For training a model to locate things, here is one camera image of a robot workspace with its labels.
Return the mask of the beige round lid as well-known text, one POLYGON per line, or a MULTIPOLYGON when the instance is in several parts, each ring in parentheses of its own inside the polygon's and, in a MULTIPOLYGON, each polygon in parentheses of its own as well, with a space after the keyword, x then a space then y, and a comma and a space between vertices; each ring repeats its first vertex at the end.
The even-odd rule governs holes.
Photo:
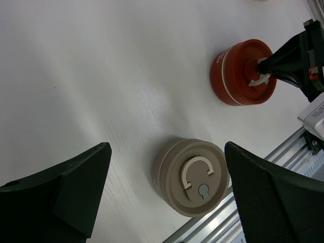
POLYGON ((165 157, 159 185, 172 209, 186 217, 201 217, 225 197, 229 179, 224 152, 213 143, 189 139, 165 157))

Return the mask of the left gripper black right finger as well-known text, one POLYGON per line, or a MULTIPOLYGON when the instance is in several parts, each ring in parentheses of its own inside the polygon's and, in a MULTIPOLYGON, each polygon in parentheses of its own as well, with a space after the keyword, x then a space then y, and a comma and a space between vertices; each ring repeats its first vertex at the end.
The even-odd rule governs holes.
POLYGON ((246 242, 323 242, 323 182, 233 142, 225 158, 246 242))

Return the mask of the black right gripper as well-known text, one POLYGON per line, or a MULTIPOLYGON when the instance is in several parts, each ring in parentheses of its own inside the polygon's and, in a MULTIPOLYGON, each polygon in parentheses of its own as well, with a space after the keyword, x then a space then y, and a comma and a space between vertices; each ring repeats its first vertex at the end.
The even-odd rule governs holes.
POLYGON ((323 93, 323 28, 312 19, 304 22, 304 28, 261 61, 257 70, 275 72, 277 79, 296 86, 313 101, 323 93))

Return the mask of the red steel bowl container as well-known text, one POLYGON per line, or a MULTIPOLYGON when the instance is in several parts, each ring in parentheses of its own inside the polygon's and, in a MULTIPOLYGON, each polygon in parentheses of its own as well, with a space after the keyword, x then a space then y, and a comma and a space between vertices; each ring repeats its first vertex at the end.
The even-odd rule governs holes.
POLYGON ((222 70, 226 63, 227 53, 231 48, 228 48, 219 53, 210 68, 210 84, 216 96, 225 104, 236 106, 237 103, 230 97, 226 90, 226 82, 223 80, 222 70))

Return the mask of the red round lid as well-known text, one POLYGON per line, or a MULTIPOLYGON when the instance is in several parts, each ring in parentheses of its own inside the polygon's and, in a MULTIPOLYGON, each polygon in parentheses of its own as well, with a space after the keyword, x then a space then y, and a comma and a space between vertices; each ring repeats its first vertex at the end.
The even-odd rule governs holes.
POLYGON ((258 60, 268 58, 272 51, 267 44, 250 39, 231 48, 225 60, 224 81, 231 106, 256 105, 266 102, 274 92, 276 79, 271 77, 267 84, 249 86, 251 81, 260 79, 258 60))

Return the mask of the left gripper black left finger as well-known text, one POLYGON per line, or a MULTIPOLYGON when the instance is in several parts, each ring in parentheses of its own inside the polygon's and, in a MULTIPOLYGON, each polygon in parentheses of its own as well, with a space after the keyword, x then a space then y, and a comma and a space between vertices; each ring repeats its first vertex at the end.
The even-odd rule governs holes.
POLYGON ((111 160, 102 142, 1 186, 1 242, 86 242, 91 238, 111 160))

